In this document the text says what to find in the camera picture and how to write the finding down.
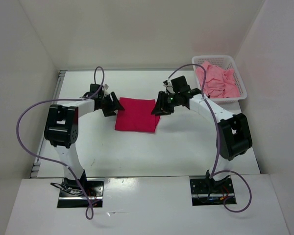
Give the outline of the magenta red t shirt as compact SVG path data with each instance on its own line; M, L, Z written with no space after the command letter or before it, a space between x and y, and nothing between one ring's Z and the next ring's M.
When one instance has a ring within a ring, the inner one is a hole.
M155 99L120 98L124 110L118 110L115 130L127 132L155 133L160 117L151 111L155 107Z

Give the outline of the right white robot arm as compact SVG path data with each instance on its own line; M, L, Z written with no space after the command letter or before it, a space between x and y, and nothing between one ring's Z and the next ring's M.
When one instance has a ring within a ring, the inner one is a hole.
M180 76L164 85L151 113L167 116L174 113L177 106L186 107L211 122L216 127L217 155L214 165L206 171L205 187L209 192L217 192L230 174L230 162L243 155L252 147L252 138L247 117L227 111L211 99L203 96L198 88L191 89L186 78Z

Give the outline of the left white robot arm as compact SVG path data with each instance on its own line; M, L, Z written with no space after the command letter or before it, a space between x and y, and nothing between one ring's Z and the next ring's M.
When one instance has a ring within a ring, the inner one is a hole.
M71 188L76 195L84 195L88 190L86 172L79 161L76 141L79 133L79 118L102 110L105 117L115 116L123 111L114 92L107 93L99 84L91 84L90 90L79 100L61 105L52 104L44 130L44 137L58 153L64 164L64 188Z

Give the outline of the light pink t shirt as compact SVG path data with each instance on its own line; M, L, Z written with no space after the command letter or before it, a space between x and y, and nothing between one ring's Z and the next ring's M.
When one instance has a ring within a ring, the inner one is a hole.
M222 69L208 61L201 64L206 70L204 93L209 98L235 98L241 94L234 78L234 69Z

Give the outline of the white plastic basket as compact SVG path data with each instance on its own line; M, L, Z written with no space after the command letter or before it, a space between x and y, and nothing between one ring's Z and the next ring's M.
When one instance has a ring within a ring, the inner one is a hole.
M192 58L192 63L194 64L202 64L204 61L208 61L212 65L216 65L221 67L222 69L234 69L234 78L236 80L236 85L239 89L241 94L240 97L235 98L210 98L214 102L235 102L238 100L243 100L247 98L247 92L243 83L243 80L240 76L238 68L231 56L228 55L202 55L202 56L195 56Z

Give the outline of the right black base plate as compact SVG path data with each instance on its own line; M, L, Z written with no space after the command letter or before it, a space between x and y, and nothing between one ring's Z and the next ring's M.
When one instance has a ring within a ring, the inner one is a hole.
M193 206L213 206L237 204L231 178L227 178L217 189L210 190L204 176L190 177Z

